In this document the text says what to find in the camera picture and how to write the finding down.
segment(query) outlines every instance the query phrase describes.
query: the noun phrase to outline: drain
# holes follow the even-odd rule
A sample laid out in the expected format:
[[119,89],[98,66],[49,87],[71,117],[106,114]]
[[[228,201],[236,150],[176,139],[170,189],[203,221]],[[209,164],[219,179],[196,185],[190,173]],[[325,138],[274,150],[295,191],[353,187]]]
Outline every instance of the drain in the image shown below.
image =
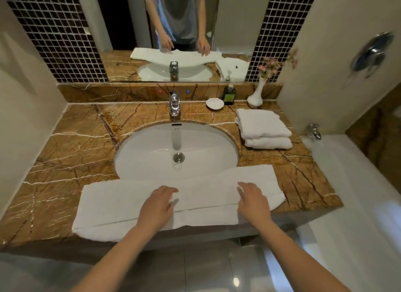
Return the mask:
[[185,160],[185,156],[184,156],[183,153],[176,153],[173,156],[173,160],[174,160],[175,163],[183,163],[184,160]]

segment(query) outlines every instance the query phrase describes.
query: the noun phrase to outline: faucet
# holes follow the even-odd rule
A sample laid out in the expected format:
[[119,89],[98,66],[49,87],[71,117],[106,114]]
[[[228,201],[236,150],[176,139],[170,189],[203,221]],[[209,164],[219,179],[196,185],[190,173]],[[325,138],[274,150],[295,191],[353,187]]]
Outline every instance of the faucet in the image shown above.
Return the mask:
[[169,71],[170,71],[170,81],[178,82],[178,62],[177,61],[170,62]]
[[170,115],[172,117],[178,117],[181,110],[180,95],[177,91],[173,90],[170,92]]
[[306,126],[306,131],[309,135],[313,135],[316,140],[321,140],[322,135],[320,134],[318,127],[319,127],[319,124],[312,123],[312,124],[309,124],[308,126]]

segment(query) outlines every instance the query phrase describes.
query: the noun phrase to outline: green soap bottle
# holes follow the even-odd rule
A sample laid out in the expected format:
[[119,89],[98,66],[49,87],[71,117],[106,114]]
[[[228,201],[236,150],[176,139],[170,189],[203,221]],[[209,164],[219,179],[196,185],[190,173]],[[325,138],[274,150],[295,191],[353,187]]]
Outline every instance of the green soap bottle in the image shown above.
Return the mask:
[[234,82],[231,82],[228,87],[224,88],[223,93],[223,102],[224,105],[232,105],[234,104],[234,98],[236,94],[236,90],[234,88]]

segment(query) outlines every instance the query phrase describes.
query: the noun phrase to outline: undermount sink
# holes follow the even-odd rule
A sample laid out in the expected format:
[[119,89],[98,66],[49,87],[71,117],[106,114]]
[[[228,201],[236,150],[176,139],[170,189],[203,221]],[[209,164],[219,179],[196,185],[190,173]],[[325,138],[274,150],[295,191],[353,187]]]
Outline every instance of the undermount sink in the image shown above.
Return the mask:
[[[138,75],[142,81],[169,82],[169,67],[154,63],[145,64],[138,69]],[[179,67],[180,82],[208,82],[213,76],[213,71],[206,65],[193,67]]]
[[238,151],[222,131],[196,123],[148,127],[126,139],[115,157],[121,179],[173,180],[236,167]]

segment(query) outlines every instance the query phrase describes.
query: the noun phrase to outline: bathroom mirror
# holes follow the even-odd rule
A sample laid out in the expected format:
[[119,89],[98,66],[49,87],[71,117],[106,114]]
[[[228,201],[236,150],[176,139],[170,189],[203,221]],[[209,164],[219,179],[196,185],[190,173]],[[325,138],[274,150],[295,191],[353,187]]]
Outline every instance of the bathroom mirror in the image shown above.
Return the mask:
[[80,3],[111,82],[243,82],[269,0]]

